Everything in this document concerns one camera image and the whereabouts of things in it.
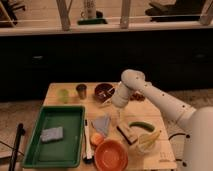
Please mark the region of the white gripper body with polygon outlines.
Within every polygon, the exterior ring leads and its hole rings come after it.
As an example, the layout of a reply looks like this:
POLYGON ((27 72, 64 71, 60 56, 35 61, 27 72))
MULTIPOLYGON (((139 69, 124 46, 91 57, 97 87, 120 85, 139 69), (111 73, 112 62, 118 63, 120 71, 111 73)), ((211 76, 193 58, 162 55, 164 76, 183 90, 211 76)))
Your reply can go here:
POLYGON ((124 108, 130 99, 131 90, 122 82, 120 82, 113 94, 111 101, 118 108, 124 108))

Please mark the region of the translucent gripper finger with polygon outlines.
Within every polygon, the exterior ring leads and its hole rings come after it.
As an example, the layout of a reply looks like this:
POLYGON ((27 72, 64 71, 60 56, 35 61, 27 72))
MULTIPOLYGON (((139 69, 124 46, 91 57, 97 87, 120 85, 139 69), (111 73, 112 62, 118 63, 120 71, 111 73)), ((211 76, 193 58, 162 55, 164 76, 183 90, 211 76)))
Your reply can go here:
POLYGON ((111 112, 111 122, 113 126, 116 126, 118 123, 118 110, 117 108, 113 108, 111 112))
POLYGON ((124 117, 125 117, 124 108, 118 109, 118 115, 119 115, 119 118, 118 118, 119 123, 124 122, 124 117))

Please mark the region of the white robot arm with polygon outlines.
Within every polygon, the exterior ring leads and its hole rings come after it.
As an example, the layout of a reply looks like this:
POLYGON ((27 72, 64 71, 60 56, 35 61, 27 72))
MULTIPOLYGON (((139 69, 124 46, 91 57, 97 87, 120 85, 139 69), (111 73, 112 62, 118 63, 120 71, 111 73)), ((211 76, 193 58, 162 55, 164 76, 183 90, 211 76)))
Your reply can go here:
POLYGON ((133 69, 122 72, 112 103, 124 108, 136 91, 185 131, 182 171, 213 171, 213 107, 196 109, 148 83, 143 72, 133 69))

